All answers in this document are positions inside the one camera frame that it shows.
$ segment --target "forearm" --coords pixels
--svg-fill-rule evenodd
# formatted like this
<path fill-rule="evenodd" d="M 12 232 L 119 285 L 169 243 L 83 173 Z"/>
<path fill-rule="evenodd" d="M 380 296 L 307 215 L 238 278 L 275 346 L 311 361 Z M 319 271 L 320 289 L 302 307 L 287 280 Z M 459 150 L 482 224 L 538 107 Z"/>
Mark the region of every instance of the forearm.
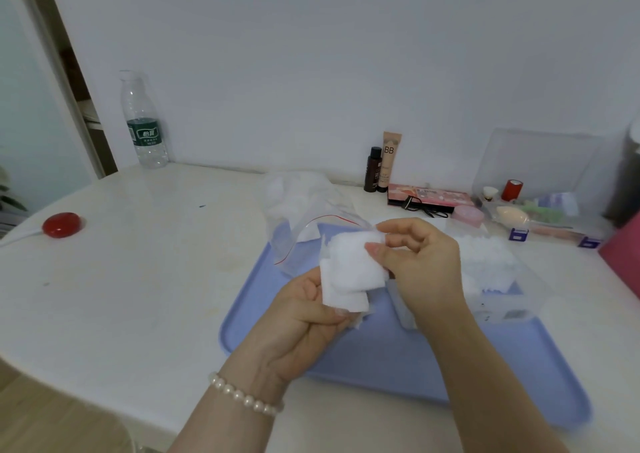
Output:
<path fill-rule="evenodd" d="M 467 308 L 419 324 L 438 360 L 467 453 L 567 451 Z"/>
<path fill-rule="evenodd" d="M 286 384 L 266 374 L 252 358 L 243 356 L 242 347 L 229 357 L 219 376 L 271 405 L 279 404 L 286 390 Z M 273 419 L 211 386 L 168 453 L 262 452 L 269 441 Z"/>

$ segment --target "person's left hand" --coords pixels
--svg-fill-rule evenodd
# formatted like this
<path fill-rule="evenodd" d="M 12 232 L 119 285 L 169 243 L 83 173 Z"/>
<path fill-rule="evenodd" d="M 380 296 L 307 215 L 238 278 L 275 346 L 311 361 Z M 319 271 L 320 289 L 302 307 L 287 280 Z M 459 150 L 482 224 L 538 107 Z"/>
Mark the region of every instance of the person's left hand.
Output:
<path fill-rule="evenodd" d="M 266 383 L 267 389 L 281 389 L 284 393 L 286 386 L 316 362 L 356 315 L 322 304 L 320 268 L 316 267 L 292 279 L 278 292 L 229 357 L 220 376 L 234 384 L 242 380 L 238 376 L 255 369 L 249 374 L 260 379 L 251 377 L 245 381 L 252 381 L 253 387 L 255 383 Z"/>

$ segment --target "plastic water bottle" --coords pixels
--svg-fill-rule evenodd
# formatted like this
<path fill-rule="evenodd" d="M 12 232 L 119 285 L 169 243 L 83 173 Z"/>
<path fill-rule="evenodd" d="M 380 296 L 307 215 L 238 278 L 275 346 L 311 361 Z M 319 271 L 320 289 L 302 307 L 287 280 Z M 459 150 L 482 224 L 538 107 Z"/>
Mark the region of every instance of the plastic water bottle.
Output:
<path fill-rule="evenodd" d="M 145 168 L 161 168 L 169 162 L 156 108 L 145 92 L 140 74 L 133 70 L 121 70 L 122 112 L 129 126 L 140 164 Z"/>

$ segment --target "bracelet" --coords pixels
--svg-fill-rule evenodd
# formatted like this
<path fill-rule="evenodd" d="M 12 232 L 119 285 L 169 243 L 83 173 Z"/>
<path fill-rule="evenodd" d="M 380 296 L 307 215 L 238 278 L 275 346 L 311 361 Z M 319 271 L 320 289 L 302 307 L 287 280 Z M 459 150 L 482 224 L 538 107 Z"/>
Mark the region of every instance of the bracelet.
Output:
<path fill-rule="evenodd" d="M 260 400 L 256 400 L 253 396 L 247 395 L 240 389 L 236 389 L 231 384 L 227 384 L 226 380 L 218 375 L 217 372 L 212 372 L 209 375 L 209 382 L 215 389 L 219 390 L 222 394 L 230 395 L 234 401 L 242 403 L 245 408 L 252 409 L 256 413 L 266 414 L 267 416 L 276 417 L 284 409 L 284 403 L 281 402 L 277 406 L 271 406 L 265 404 Z"/>

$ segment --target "green leaf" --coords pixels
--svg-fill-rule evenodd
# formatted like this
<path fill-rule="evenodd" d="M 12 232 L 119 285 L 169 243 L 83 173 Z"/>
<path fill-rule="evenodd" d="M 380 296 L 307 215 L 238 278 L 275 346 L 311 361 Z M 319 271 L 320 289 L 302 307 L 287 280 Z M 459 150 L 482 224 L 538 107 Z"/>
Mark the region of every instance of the green leaf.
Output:
<path fill-rule="evenodd" d="M 0 197 L 0 200 L 2 200 L 4 203 L 9 204 L 12 207 L 16 207 L 18 210 L 22 210 L 23 212 L 27 211 L 27 208 L 22 205 L 18 200 L 15 200 L 11 197 L 7 197 L 6 195 L 2 195 Z"/>

